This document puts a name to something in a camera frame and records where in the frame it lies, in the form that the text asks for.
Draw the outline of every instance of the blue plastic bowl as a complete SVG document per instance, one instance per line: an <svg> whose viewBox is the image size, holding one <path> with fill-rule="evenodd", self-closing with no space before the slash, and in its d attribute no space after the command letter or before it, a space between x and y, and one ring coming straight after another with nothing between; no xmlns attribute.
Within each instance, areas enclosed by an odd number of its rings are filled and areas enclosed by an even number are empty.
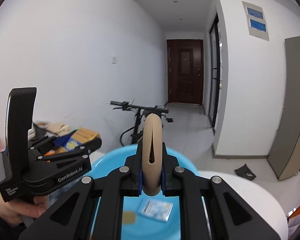
<svg viewBox="0 0 300 240"><path fill-rule="evenodd" d="M134 155L136 150L137 145L129 145L107 153L92 164L92 170L87 175L95 179L107 176L112 170L123 166L126 158ZM168 147L167 152L169 155L177 157L180 166L199 175L193 163L181 153ZM145 197L173 203L168 222L157 221L137 214ZM121 240L180 240L179 197L165 197L162 195L162 191L154 197L149 197L142 192L140 197L124 197L123 210L135 212L136 222L122 225Z"/></svg>

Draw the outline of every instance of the silver bolt head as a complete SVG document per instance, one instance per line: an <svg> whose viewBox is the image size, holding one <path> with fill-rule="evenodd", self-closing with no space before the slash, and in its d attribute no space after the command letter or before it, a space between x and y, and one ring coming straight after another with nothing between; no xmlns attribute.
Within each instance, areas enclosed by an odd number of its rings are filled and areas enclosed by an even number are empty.
<svg viewBox="0 0 300 240"><path fill-rule="evenodd" d="M222 181L222 179L219 176L213 176L212 177L212 182L213 183L219 184L219 183L221 183L221 181Z"/></svg>
<svg viewBox="0 0 300 240"><path fill-rule="evenodd" d="M119 168L119 171L122 172L122 173L126 173L129 171L129 167L128 166L121 166Z"/></svg>
<svg viewBox="0 0 300 240"><path fill-rule="evenodd" d="M81 182L84 183L84 184L88 184L91 182L91 177L89 176L84 176L82 179L81 179Z"/></svg>
<svg viewBox="0 0 300 240"><path fill-rule="evenodd" d="M174 168L174 170L178 173L182 173L185 171L185 168L184 167L181 167L181 166L177 166Z"/></svg>

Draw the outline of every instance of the white round table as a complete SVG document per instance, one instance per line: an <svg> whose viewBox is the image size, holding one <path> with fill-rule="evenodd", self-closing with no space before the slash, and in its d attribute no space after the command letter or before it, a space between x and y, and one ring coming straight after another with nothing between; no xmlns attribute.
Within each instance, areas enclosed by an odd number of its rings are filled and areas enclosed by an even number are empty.
<svg viewBox="0 0 300 240"><path fill-rule="evenodd" d="M217 172L199 171L204 178L221 177L242 199L247 202L280 236L288 239L288 223L279 202L258 184L239 176Z"/></svg>

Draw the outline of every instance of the bicycle handlebar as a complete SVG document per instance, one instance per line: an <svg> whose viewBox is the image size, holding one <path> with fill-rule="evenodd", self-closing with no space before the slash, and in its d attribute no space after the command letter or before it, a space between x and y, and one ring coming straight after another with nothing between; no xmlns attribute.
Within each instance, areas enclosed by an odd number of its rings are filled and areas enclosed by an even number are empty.
<svg viewBox="0 0 300 240"><path fill-rule="evenodd" d="M110 104L115 105L115 106L144 109L144 110L149 110L149 111L156 111L156 112L159 112L159 113L166 113L166 114L169 113L168 109L159 109L159 108L155 108L155 107L144 107L144 106L129 105L129 102L110 101Z"/></svg>

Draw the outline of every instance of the blue label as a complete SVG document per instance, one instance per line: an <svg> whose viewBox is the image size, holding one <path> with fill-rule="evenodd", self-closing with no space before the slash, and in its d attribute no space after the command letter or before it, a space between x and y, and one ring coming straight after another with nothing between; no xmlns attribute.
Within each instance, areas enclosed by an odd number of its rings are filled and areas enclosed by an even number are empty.
<svg viewBox="0 0 300 240"><path fill-rule="evenodd" d="M263 31L263 32L266 32L266 25L263 24L263 23L260 23L260 22L257 22L257 21L254 21L254 20L251 20L250 19L250 24L251 24L251 27L252 28L255 28L259 31Z"/></svg>
<svg viewBox="0 0 300 240"><path fill-rule="evenodd" d="M256 11L256 10L251 9L251 8L247 8L247 10L248 10L248 14L250 14L251 16L254 16L254 17L259 18L259 19L263 19L263 13L262 12Z"/></svg>

